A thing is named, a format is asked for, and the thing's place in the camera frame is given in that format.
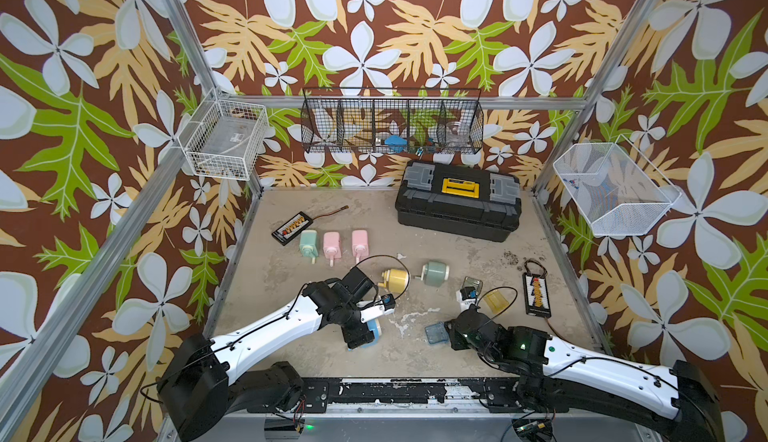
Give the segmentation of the pink sharpener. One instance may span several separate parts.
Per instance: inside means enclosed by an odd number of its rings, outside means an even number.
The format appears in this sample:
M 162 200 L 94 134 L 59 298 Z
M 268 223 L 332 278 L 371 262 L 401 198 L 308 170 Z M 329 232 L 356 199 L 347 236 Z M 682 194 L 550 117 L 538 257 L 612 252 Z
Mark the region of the pink sharpener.
M 335 262 L 342 257 L 341 236 L 339 232 L 330 231 L 324 233 L 323 254 L 330 267 L 333 267 Z
M 351 237 L 352 242 L 352 254 L 355 257 L 355 263 L 358 264 L 362 260 L 370 256 L 370 247 L 368 240 L 368 232 L 364 229 L 354 230 Z

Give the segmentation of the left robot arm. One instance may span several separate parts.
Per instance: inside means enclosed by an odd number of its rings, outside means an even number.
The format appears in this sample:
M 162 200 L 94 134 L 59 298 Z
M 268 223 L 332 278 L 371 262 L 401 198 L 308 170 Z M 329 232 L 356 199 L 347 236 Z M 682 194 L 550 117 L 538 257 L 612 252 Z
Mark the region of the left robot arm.
M 305 384 L 298 372 L 287 362 L 263 370 L 256 364 L 328 325 L 340 327 L 348 349 L 373 342 L 370 322 L 396 305 L 391 294 L 368 300 L 374 287 L 354 267 L 341 279 L 303 285 L 286 306 L 246 327 L 214 338 L 198 333 L 186 339 L 156 383 L 179 440 L 198 439 L 232 412 L 299 408 Z

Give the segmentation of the clear blue tray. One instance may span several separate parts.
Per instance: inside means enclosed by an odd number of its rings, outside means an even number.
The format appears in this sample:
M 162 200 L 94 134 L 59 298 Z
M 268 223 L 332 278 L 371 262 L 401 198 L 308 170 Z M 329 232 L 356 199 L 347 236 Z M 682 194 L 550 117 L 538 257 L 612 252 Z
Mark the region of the clear blue tray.
M 448 330 L 442 322 L 426 326 L 424 332 L 429 345 L 448 343 L 450 340 Z

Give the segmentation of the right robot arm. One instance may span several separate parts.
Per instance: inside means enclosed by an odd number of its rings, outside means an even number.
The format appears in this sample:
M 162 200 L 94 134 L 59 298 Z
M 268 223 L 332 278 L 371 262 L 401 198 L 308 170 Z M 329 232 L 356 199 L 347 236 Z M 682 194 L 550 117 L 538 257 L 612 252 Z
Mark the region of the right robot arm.
M 669 441 L 722 441 L 719 396 L 695 365 L 631 362 L 545 331 L 503 327 L 472 305 L 445 322 L 450 345 L 516 375 L 513 391 L 531 409 L 575 408 L 629 421 Z

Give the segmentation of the blue pencil sharpener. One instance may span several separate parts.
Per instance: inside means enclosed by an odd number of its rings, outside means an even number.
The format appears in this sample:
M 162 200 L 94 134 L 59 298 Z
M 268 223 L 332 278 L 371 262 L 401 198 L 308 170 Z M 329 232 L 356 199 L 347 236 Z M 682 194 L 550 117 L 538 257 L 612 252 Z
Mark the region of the blue pencil sharpener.
M 378 319 L 369 320 L 367 322 L 367 328 L 372 333 L 373 339 L 369 342 L 369 345 L 375 344 L 381 337 L 381 325 Z

